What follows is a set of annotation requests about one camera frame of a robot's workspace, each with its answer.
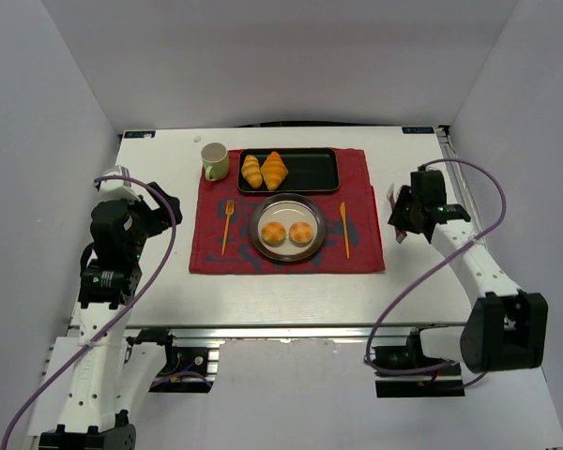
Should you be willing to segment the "metal serving tongs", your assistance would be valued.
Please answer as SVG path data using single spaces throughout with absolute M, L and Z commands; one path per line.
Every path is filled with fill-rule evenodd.
M 391 212 L 394 212 L 396 207 L 396 196 L 394 190 L 394 184 L 391 184 L 388 188 L 387 192 L 387 200 L 390 205 Z M 403 240 L 406 238 L 406 233 L 399 230 L 397 227 L 394 227 L 395 232 L 395 240 L 398 244 L 401 244 Z

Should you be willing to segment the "round bread bun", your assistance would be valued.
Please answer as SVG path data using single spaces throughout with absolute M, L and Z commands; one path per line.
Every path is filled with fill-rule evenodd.
M 271 221 L 262 227 L 261 238 L 268 246 L 277 247 L 285 240 L 286 230 L 280 222 Z
M 291 241 L 298 246 L 308 245 L 314 236 L 312 226 L 304 221 L 296 222 L 291 225 L 289 237 Z

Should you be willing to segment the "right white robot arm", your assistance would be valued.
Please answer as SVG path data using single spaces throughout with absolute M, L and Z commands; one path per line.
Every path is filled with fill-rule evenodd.
M 475 237 L 471 217 L 443 194 L 416 194 L 401 187 L 389 224 L 422 234 L 443 257 L 471 304 L 463 326 L 422 328 L 407 347 L 415 364 L 437 360 L 464 364 L 474 373 L 537 368 L 543 360 L 548 303 L 525 292 Z

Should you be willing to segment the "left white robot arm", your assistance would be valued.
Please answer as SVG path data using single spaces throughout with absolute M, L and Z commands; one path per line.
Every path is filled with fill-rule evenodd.
M 65 366 L 72 380 L 53 430 L 41 434 L 41 449 L 132 449 L 132 414 L 165 367 L 171 341 L 164 331 L 145 330 L 128 362 L 122 362 L 124 332 L 133 306 L 150 287 L 142 282 L 140 258 L 148 238 L 174 233 L 182 221 L 180 201 L 157 183 L 142 183 L 157 203 L 136 194 L 135 179 L 119 175 L 121 187 L 97 181 L 101 201 L 91 212 L 91 244 L 80 273 L 79 350 Z

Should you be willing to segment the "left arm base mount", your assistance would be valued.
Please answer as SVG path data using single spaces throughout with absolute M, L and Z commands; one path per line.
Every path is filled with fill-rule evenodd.
M 208 370 L 209 349 L 189 346 L 176 341 L 173 331 L 152 327 L 142 329 L 136 337 L 126 337 L 127 363 L 136 347 L 156 343 L 165 353 L 165 364 L 151 385 L 151 393 L 208 394 L 214 380 Z

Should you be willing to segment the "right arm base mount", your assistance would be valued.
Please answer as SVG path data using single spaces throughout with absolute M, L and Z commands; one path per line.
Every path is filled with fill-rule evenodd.
M 459 364 L 415 355 L 404 345 L 373 346 L 375 395 L 381 399 L 462 398 L 463 373 Z

